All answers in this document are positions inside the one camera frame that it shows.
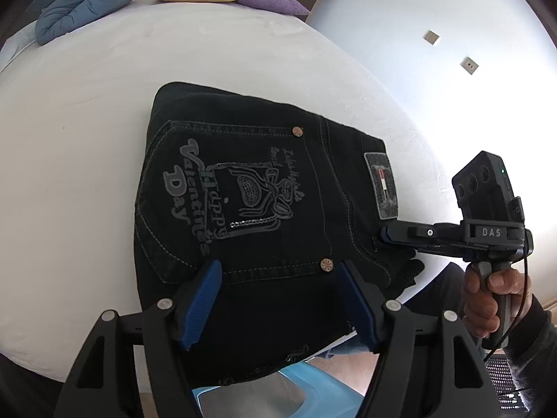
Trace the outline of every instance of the mattress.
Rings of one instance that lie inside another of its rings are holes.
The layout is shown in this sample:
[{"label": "mattress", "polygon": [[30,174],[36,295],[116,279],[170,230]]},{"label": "mattress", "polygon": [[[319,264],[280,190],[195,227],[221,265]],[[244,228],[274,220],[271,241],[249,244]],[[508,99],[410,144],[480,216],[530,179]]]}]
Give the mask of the mattress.
[{"label": "mattress", "polygon": [[[408,115],[314,29],[234,3],[135,0],[28,46],[0,73],[0,351],[19,365],[63,381],[103,310],[140,311],[134,199],[152,101],[174,80],[287,102],[382,138],[399,218],[460,220],[450,178]],[[422,258],[403,301],[448,262]]]}]

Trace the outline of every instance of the silver screw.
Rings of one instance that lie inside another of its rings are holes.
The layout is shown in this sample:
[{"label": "silver screw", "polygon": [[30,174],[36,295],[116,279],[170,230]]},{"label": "silver screw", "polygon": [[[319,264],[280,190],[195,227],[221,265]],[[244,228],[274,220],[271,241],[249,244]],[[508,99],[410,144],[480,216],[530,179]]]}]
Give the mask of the silver screw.
[{"label": "silver screw", "polygon": [[402,305],[397,300],[387,300],[385,306],[388,310],[391,311],[400,311],[400,309],[402,308]]},{"label": "silver screw", "polygon": [[456,313],[449,309],[443,313],[443,317],[447,319],[449,322],[456,322],[456,320],[458,319]]},{"label": "silver screw", "polygon": [[111,309],[108,309],[108,310],[106,310],[105,312],[103,312],[103,313],[101,314],[101,319],[102,319],[104,322],[110,322],[110,321],[113,320],[113,318],[115,318],[115,317],[116,317],[116,313],[115,313],[113,310],[111,310]]},{"label": "silver screw", "polygon": [[172,305],[173,303],[170,299],[161,299],[157,302],[157,308],[162,310],[170,309],[172,308]]}]

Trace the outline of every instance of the gray handle grip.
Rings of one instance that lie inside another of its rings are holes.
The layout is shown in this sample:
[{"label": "gray handle grip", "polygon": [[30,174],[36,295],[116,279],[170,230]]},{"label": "gray handle grip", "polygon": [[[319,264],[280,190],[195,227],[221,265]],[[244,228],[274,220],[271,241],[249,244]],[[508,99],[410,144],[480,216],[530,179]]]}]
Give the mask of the gray handle grip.
[{"label": "gray handle grip", "polygon": [[[481,288],[482,290],[495,299],[497,302],[497,317],[499,318],[499,328],[497,331],[490,333],[488,337],[484,338],[482,341],[482,347],[487,350],[491,350],[497,345],[501,337],[505,334],[505,332],[509,329],[510,321],[511,321],[511,295],[498,295],[493,294],[487,288],[487,278],[494,272],[507,270],[511,268],[511,263],[506,262],[479,262],[476,265],[473,265],[472,268],[474,271],[480,276],[481,281]],[[508,338],[500,345],[501,348],[505,348],[507,343],[509,342]]]}]

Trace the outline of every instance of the electrical outlet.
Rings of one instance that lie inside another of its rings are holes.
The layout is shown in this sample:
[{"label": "electrical outlet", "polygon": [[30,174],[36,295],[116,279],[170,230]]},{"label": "electrical outlet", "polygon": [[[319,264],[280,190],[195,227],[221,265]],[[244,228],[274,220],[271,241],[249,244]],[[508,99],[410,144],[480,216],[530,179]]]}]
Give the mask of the electrical outlet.
[{"label": "electrical outlet", "polygon": [[432,46],[434,46],[437,40],[439,39],[439,35],[430,30],[427,33],[425,33],[425,36],[423,38],[426,41],[428,41]]},{"label": "electrical outlet", "polygon": [[479,67],[471,58],[466,57],[464,58],[464,61],[462,63],[460,63],[460,65],[466,69],[466,71],[472,75],[476,69]]}]

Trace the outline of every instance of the black cable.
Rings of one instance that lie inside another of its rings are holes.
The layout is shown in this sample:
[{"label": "black cable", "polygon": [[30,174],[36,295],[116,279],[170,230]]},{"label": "black cable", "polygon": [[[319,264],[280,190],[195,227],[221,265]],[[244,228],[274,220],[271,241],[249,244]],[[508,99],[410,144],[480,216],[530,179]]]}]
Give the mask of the black cable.
[{"label": "black cable", "polygon": [[526,296],[527,296],[527,292],[528,292],[528,249],[529,249],[529,247],[528,247],[528,237],[527,237],[527,234],[526,234],[526,227],[525,227],[524,228],[524,291],[523,291],[523,298],[520,301],[519,312],[516,314],[516,318],[514,319],[512,324],[509,325],[509,329],[505,332],[505,334],[497,342],[497,344],[494,346],[494,348],[491,349],[491,352],[486,355],[486,357],[484,358],[484,363],[491,358],[491,356],[495,353],[495,351],[497,349],[499,349],[501,347],[503,341],[507,338],[507,336],[509,336],[509,333],[511,333],[511,331],[513,331],[519,323],[519,316],[522,314],[522,312],[524,310],[524,305],[526,304]]},{"label": "black cable", "polygon": [[497,393],[497,395],[498,396],[506,396],[506,395],[511,395],[513,393],[520,393],[521,391],[525,391],[527,389],[532,389],[532,387],[512,389],[511,391],[505,391],[505,392],[502,392],[502,393]]}]

